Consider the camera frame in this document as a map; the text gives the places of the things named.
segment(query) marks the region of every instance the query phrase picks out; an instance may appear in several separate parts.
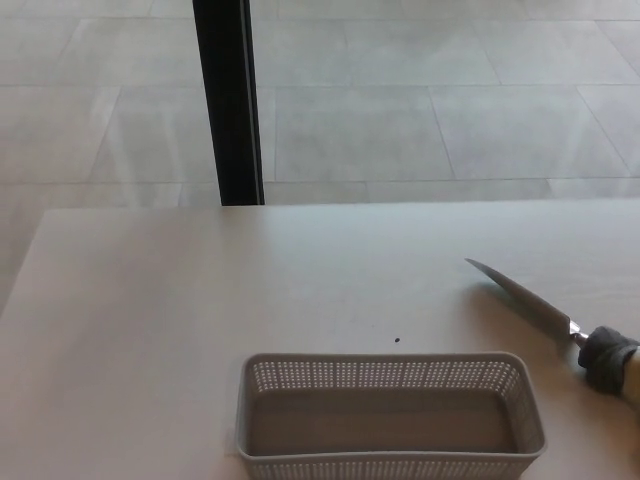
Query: tiled floor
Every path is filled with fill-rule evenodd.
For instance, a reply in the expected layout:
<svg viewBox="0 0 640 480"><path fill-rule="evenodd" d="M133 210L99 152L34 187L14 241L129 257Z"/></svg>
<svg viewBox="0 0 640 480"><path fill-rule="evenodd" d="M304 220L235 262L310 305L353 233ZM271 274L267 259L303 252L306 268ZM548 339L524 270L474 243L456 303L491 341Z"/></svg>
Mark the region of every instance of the tiled floor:
<svg viewBox="0 0 640 480"><path fill-rule="evenodd" d="M640 196L640 0L252 14L269 203ZM0 0L0 308L47 208L218 202L192 17Z"/></svg>

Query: knife blade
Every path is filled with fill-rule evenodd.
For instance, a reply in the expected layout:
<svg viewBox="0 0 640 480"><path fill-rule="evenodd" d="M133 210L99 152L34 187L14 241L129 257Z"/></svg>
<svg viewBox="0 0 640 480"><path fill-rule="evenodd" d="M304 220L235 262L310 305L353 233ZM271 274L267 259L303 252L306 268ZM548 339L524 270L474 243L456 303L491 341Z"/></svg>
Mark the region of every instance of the knife blade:
<svg viewBox="0 0 640 480"><path fill-rule="evenodd" d="M591 335L549 302L511 280L499 271L470 258L465 259L493 280L535 317L551 322L566 332L578 347L578 364L586 370L586 380L593 389L617 395L640 406L640 342L625 337L609 327L598 327Z"/></svg>

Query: perforated basket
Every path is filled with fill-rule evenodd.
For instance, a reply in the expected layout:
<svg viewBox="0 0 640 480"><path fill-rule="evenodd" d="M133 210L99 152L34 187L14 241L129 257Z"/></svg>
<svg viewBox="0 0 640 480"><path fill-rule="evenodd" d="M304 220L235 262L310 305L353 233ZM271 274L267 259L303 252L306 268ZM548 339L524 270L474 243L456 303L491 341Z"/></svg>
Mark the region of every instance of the perforated basket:
<svg viewBox="0 0 640 480"><path fill-rule="evenodd" d="M503 409L511 447L502 451L498 442L493 451L466 451L469 439L490 437L492 428L476 421L491 415L467 411L491 398ZM375 415L366 416L371 412L380 416L382 431L371 421ZM412 412L427 412L427 420L412 421ZM349 415L368 420L354 423ZM465 424L464 418L476 420ZM446 425L458 420L463 424ZM322 448L309 450L315 437ZM291 442L267 451L268 442L283 438ZM349 439L358 438L351 448ZM420 447L425 442L436 448ZM237 447L254 480L508 480L545 446L527 369L510 354L261 354L244 366Z"/></svg>

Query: white table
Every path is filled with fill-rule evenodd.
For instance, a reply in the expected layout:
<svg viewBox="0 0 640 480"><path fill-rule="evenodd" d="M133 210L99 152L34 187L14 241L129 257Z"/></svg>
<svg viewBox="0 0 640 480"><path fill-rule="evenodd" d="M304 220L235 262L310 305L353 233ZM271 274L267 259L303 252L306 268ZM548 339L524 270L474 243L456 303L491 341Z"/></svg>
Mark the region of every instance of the white table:
<svg viewBox="0 0 640 480"><path fill-rule="evenodd" d="M0 319L0 478L242 479L248 355L486 350L537 389L549 448L523 478L637 478L632 411L467 256L640 336L637 201L50 212Z"/></svg>

